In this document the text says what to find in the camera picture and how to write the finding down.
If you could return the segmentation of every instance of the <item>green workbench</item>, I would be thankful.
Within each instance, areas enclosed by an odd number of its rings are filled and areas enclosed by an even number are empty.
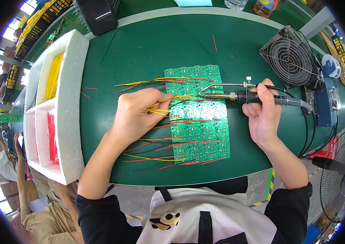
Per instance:
[[[155,3],[156,6],[156,8],[146,8],[144,11],[174,7],[173,4],[161,6],[159,3],[160,5],[157,5],[156,2],[159,1],[142,2],[143,8],[150,2]],[[122,1],[120,8],[124,6],[126,11],[120,12],[119,9],[118,17],[142,12],[135,5],[128,3],[136,4],[138,1]],[[252,9],[253,3],[254,1],[249,1],[246,9]],[[281,2],[278,5],[281,11],[273,13],[271,19],[281,24],[291,22],[297,28],[301,28],[304,25],[304,19],[297,18],[295,12],[290,10],[295,5],[291,5],[288,9],[287,4],[288,1]],[[308,17],[306,13],[302,13],[301,16]],[[276,32],[277,29],[269,25],[238,17],[219,14],[174,14],[142,21],[134,20],[133,23],[91,39],[82,78],[82,92],[90,98],[83,95],[80,98],[80,131],[84,162],[88,162],[103,134],[113,122],[117,99],[120,95],[115,92],[122,89],[122,87],[114,87],[115,84],[162,77],[163,71],[168,68],[217,64],[220,67],[224,83],[242,83],[246,76],[251,76],[253,83],[270,78],[275,86],[283,87],[258,53],[259,49]],[[215,37],[217,52],[212,35]],[[323,45],[323,40],[312,39],[312,42],[324,52],[329,52]],[[338,123],[340,131],[345,127],[345,87],[341,84],[338,86],[338,84],[340,84],[339,81],[335,82],[336,87],[339,87],[342,105]],[[84,89],[85,87],[94,87],[97,90]],[[228,87],[225,87],[224,90],[232,91]],[[290,92],[301,98],[300,88],[291,89]],[[140,173],[134,171],[158,164],[160,161],[122,162],[122,160],[132,160],[133,158],[120,156],[114,165],[111,183],[185,185],[225,180],[271,168],[266,155],[250,138],[248,118],[243,114],[241,104],[233,101],[227,101],[226,104],[231,148],[230,159],[202,166],[198,164],[181,165]],[[308,118],[308,122],[310,140],[313,128],[312,119]],[[317,127],[315,140],[310,150],[323,144],[329,137],[330,131],[331,128]],[[170,128],[160,128],[151,130],[143,138],[169,136],[171,136]],[[278,136],[293,153],[300,152],[305,140],[305,124],[302,112],[298,107],[283,107]],[[141,144],[143,142],[135,142],[131,148]],[[141,156],[162,157],[167,155],[173,155],[172,149],[146,153]],[[171,164],[165,162],[155,168]]]

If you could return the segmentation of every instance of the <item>green circuit board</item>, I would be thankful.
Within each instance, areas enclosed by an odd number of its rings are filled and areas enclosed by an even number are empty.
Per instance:
[[[164,71],[165,77],[191,77],[189,81],[199,81],[190,84],[166,82],[168,93],[174,96],[196,95],[204,87],[221,83],[220,70],[218,65],[182,67]],[[222,86],[214,86],[206,91],[207,93],[224,93]],[[190,145],[175,146],[174,156],[186,155],[186,161],[205,161],[210,159],[230,158],[229,130],[227,108],[224,100],[219,101],[180,101],[174,100],[169,110],[170,116],[188,120],[208,120],[195,123],[177,123],[171,126],[171,135],[181,136],[180,141],[213,141],[207,143],[195,143]]]

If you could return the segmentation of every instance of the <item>black sleeve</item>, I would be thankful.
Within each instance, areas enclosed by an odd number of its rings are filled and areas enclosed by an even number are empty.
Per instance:
[[[312,184],[296,190],[277,189],[266,206],[265,215],[277,227],[272,243],[299,243],[307,235],[308,208]]]
[[[120,210],[116,195],[98,200],[76,196],[78,223],[84,243],[136,243],[142,227],[132,227]]]

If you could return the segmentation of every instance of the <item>fan guard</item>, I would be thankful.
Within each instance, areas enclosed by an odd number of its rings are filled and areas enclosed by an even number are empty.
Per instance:
[[[267,61],[287,89],[322,84],[321,66],[315,59],[308,41],[290,23],[264,45],[259,54]]]
[[[345,133],[331,148],[323,167],[320,200],[324,214],[332,222],[345,217]]]

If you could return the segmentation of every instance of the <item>black strap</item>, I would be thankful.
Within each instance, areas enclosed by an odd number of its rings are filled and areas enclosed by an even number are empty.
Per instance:
[[[198,226],[198,244],[213,243],[212,217],[208,211],[200,211]]]
[[[160,190],[160,193],[163,196],[164,201],[168,202],[168,201],[172,200],[172,198],[170,196],[170,193],[167,191],[166,187],[164,187],[164,186],[157,186],[157,187],[155,187],[155,190]]]

